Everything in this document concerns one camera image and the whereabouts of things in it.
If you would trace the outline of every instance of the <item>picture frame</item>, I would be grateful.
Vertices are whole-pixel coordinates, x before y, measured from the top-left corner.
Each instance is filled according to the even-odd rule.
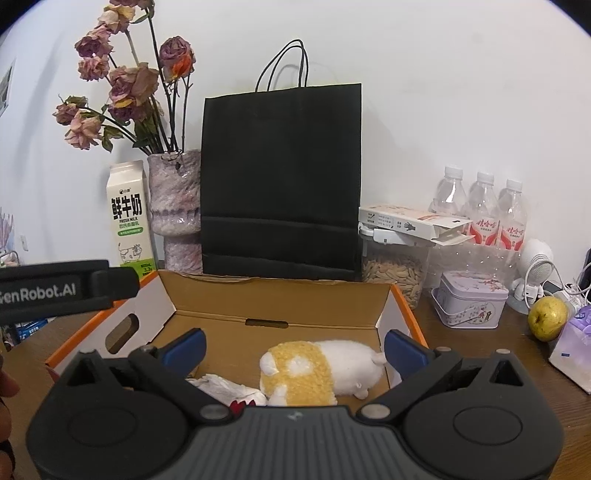
[[[10,85],[14,73],[14,62],[9,66],[7,72],[0,80],[0,116],[8,108],[8,101],[10,97]]]

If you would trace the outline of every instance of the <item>human hand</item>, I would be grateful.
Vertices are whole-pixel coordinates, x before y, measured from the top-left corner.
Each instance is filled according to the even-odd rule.
[[[0,372],[0,397],[14,397],[20,390],[17,382],[6,372]],[[12,418],[4,402],[0,403],[0,480],[10,480],[14,473],[14,457],[8,438],[12,432]]]

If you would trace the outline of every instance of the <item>paper bag handle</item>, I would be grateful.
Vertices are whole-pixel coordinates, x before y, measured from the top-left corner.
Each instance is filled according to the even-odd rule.
[[[308,62],[308,53],[306,52],[306,49],[304,48],[304,43],[298,38],[298,39],[290,41],[287,45],[285,45],[285,47],[283,47],[281,49],[281,51],[277,55],[275,55],[275,57],[267,64],[265,69],[262,71],[258,81],[256,82],[255,92],[258,92],[262,78],[265,76],[265,73],[267,72],[267,70],[269,68],[271,68],[271,65],[273,65],[273,63],[275,63],[275,66],[273,67],[273,70],[271,71],[271,75],[269,77],[269,82],[267,84],[267,92],[269,92],[271,90],[271,82],[273,80],[273,76],[275,75],[275,71],[277,70],[277,67],[279,66],[279,62],[281,61],[283,56],[288,51],[290,51],[292,48],[300,48],[301,49],[300,75],[298,78],[298,87],[301,87],[301,78],[304,74],[304,62],[306,62],[306,76],[304,78],[304,86],[305,87],[308,86],[308,73],[310,70],[310,64]]]

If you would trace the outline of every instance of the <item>blue gripper pad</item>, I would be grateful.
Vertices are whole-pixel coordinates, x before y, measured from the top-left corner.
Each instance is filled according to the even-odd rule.
[[[405,380],[435,359],[435,352],[425,348],[399,330],[390,330],[384,340],[386,360]]]
[[[189,330],[158,350],[158,359],[169,370],[186,378],[205,358],[207,339],[201,328]]]

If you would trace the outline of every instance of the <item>pear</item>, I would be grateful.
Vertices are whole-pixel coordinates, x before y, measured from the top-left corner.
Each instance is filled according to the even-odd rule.
[[[542,342],[551,342],[569,319],[569,308],[556,297],[542,297],[527,316],[531,333]]]

